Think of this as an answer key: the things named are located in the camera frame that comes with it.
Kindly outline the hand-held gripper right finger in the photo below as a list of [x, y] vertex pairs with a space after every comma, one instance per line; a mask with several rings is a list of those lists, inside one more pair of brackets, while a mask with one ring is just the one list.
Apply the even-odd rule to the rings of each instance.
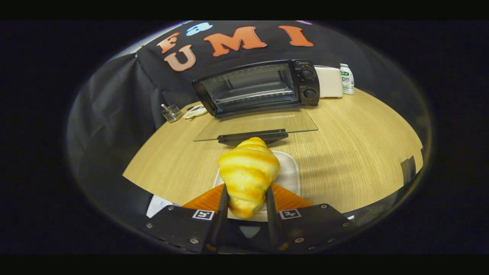
[[323, 251], [353, 236], [353, 221], [331, 205], [313, 205], [276, 183], [266, 199], [274, 251]]

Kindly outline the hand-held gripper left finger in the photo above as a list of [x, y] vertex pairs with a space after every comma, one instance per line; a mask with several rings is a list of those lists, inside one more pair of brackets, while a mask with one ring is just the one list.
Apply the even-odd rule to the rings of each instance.
[[215, 254], [224, 243], [228, 219], [227, 186], [222, 184], [215, 210], [169, 205], [150, 218], [145, 233], [167, 248], [188, 254]]

